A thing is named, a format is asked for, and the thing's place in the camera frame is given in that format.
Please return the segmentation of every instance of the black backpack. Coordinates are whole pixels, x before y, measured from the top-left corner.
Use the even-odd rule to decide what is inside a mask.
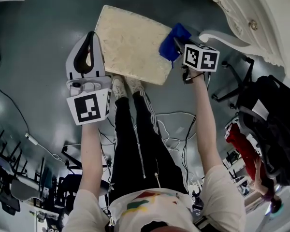
[[[254,112],[256,103],[267,111],[266,119]],[[262,76],[238,98],[239,119],[259,143],[269,178],[290,185],[290,88],[272,75]]]

